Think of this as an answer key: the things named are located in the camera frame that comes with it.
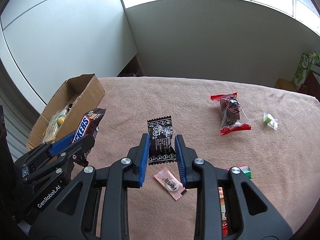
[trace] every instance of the table surface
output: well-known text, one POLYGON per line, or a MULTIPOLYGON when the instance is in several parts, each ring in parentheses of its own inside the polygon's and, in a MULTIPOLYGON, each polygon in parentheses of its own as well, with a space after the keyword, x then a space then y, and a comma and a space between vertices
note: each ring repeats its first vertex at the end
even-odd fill
MULTIPOLYGON (((103 78, 106 108, 89 163, 110 166, 137 146, 147 120, 172 116, 173 136, 219 168, 248 165, 252 181, 295 232, 320 197, 320 104, 310 96, 232 82, 178 78, 103 78), (238 92, 250 131, 220 135, 218 103, 210 95, 238 92), (279 119, 279 130, 263 124, 264 111, 279 119)), ((175 201, 154 179, 176 163, 147 167, 140 189, 128 189, 131 240, 193 239, 196 190, 175 201)), ((81 167, 76 165, 74 174, 81 167)))

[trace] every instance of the snickers logo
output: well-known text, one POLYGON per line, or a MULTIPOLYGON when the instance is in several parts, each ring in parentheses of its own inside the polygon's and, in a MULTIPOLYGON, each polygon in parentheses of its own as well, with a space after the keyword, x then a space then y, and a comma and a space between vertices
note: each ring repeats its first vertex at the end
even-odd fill
POLYGON ((84 115, 81 123, 79 124, 78 130, 76 131, 75 137, 72 140, 72 143, 79 140, 82 136, 85 135, 85 132, 87 131, 87 128, 89 127, 90 120, 84 115))

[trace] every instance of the yellow ball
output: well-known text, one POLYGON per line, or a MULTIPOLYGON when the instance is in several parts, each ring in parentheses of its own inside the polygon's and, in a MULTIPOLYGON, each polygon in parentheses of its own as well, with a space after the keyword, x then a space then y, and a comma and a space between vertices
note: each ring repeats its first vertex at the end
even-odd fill
POLYGON ((63 124, 63 122, 64 122, 65 119, 66 119, 66 118, 65 118, 64 116, 59 117, 59 118, 57 119, 57 124, 58 124, 59 127, 63 124))

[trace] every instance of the red and clear candy package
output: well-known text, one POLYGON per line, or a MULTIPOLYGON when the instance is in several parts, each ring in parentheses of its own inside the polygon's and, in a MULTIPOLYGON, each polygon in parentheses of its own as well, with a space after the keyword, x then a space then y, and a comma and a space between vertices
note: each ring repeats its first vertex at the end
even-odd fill
POLYGON ((220 102, 219 110, 222 116, 221 135, 234 131, 251 130, 249 120, 237 100, 237 93, 211 96, 210 99, 220 102))

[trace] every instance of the silver screw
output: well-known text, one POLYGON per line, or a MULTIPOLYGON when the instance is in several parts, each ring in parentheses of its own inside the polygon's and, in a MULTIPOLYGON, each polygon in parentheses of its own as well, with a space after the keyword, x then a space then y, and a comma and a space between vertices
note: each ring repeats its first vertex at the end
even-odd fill
POLYGON ((195 159, 195 163, 196 163, 196 164, 204 164, 204 160, 201 159, 201 158, 196 158, 196 159, 195 159))
POLYGON ((84 171, 85 173, 91 173, 91 172, 93 172, 93 167, 92 167, 92 166, 87 166, 87 167, 85 167, 85 168, 83 169, 83 171, 84 171))
POLYGON ((231 168, 231 172, 234 173, 234 174, 239 174, 240 171, 241 171, 241 170, 240 170, 238 167, 232 167, 232 168, 231 168))
POLYGON ((121 160, 121 163, 122 164, 129 164, 131 162, 131 160, 129 159, 129 158, 123 158, 122 160, 121 160))

